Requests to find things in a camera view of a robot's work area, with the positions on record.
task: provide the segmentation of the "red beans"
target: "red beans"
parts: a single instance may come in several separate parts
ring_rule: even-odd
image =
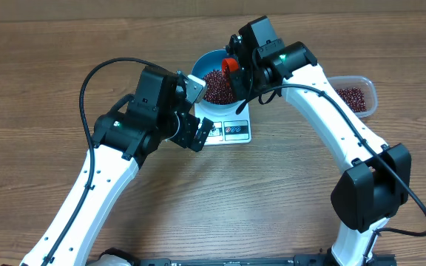
[[[364,92],[358,87],[335,89],[337,94],[344,100],[353,112],[366,112]]]
[[[233,91],[220,70],[211,71],[203,77],[203,80],[206,82],[208,89],[203,97],[204,100],[221,105],[236,102]]]

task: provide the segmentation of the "wall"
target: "wall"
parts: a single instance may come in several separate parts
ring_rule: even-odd
[[[0,21],[426,11],[426,0],[0,0]]]

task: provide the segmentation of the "scale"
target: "scale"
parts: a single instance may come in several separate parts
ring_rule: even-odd
[[[202,100],[195,104],[196,117],[213,121],[213,129],[206,138],[205,146],[251,142],[249,105],[246,104],[244,110],[236,115],[236,109],[242,102],[218,105]]]

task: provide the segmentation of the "blue bowl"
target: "blue bowl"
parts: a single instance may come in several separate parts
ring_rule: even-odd
[[[192,75],[197,78],[203,78],[206,74],[210,73],[213,70],[221,71],[221,63],[224,58],[231,58],[230,55],[223,50],[215,50],[204,54],[200,59],[197,60],[192,69]],[[230,103],[230,104],[213,104],[209,103],[206,100],[202,100],[200,104],[207,109],[231,109],[236,110],[236,106],[240,104],[240,102]]]

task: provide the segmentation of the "wooden table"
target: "wooden table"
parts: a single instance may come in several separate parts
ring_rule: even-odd
[[[254,16],[0,24],[0,264],[18,265],[52,221],[87,150],[78,92],[98,63],[135,56],[190,71]],[[365,122],[413,157],[411,188],[426,204],[426,13],[272,16],[279,36],[303,41],[328,76],[364,75],[377,112]],[[89,124],[132,92],[142,66],[121,63],[90,82]],[[196,154],[162,143],[116,202],[92,249],[141,258],[291,256],[329,248],[339,179],[329,151],[300,113],[276,99],[251,105],[248,145]],[[390,221],[420,231],[409,201]],[[385,233],[375,249],[400,265],[426,262],[426,237]]]

